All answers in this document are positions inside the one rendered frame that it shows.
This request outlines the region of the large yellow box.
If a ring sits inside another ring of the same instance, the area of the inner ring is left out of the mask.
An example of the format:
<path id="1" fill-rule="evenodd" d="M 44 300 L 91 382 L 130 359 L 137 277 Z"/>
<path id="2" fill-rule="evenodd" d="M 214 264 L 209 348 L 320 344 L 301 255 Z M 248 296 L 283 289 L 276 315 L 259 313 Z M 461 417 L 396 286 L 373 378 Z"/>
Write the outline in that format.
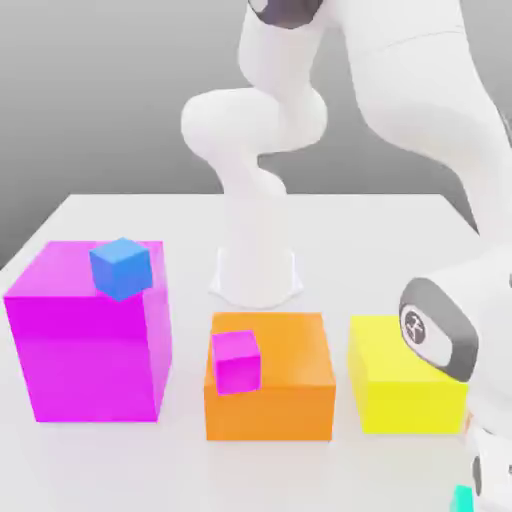
<path id="1" fill-rule="evenodd" d="M 404 343 L 395 315 L 353 315 L 347 370 L 368 434 L 457 434 L 468 386 L 444 375 Z"/>

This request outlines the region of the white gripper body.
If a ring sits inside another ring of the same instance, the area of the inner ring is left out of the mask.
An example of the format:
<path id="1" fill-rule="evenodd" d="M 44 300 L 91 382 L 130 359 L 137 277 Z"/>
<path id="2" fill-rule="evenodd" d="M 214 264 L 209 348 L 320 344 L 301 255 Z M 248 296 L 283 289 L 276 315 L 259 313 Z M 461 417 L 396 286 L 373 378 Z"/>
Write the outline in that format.
<path id="1" fill-rule="evenodd" d="M 512 512 L 512 440 L 470 430 L 467 443 L 474 512 Z"/>

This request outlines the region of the large magenta box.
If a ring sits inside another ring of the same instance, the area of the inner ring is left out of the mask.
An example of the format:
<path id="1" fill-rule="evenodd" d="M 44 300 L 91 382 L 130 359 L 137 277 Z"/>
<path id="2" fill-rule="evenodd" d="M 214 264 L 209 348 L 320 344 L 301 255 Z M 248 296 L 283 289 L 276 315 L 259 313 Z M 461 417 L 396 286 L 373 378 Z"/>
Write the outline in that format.
<path id="1" fill-rule="evenodd" d="M 146 241 L 153 285 L 97 290 L 95 241 L 51 241 L 4 296 L 39 422 L 155 422 L 172 361 L 164 246 Z"/>

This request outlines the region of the small blue cube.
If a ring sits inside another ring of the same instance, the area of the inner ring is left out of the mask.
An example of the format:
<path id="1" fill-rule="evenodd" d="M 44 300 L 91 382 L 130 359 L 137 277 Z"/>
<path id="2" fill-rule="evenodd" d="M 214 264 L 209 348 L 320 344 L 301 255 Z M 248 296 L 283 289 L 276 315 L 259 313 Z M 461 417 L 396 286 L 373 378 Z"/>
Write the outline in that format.
<path id="1" fill-rule="evenodd" d="M 150 251 L 127 238 L 104 243 L 89 251 L 94 285 L 116 301 L 153 286 Z"/>

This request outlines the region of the small magenta cube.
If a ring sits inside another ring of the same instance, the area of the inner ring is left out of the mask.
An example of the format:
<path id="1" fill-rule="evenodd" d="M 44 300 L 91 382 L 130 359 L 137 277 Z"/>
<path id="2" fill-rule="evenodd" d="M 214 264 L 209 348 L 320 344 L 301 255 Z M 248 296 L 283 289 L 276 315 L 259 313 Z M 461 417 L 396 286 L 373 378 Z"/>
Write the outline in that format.
<path id="1" fill-rule="evenodd" d="M 220 396 L 261 388 L 261 352 L 252 330 L 212 335 L 213 374 Z"/>

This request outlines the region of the small teal cube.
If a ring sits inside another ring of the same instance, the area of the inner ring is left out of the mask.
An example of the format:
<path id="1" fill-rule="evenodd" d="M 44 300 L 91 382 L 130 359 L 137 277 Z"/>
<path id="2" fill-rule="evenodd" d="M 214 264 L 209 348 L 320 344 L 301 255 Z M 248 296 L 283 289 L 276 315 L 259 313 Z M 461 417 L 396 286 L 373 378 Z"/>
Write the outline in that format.
<path id="1" fill-rule="evenodd" d="M 450 501 L 449 512 L 474 512 L 473 491 L 466 485 L 456 485 Z"/>

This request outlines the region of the large orange box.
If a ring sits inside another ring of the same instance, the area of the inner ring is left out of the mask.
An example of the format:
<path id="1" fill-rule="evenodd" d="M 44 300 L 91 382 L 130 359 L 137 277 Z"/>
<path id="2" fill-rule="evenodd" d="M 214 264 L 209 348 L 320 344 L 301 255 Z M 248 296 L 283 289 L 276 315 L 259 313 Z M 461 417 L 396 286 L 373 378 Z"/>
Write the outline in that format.
<path id="1" fill-rule="evenodd" d="M 252 330 L 261 352 L 257 391 L 220 396 L 212 335 Z M 319 313 L 217 312 L 212 317 L 204 380 L 210 441 L 329 440 L 336 383 Z"/>

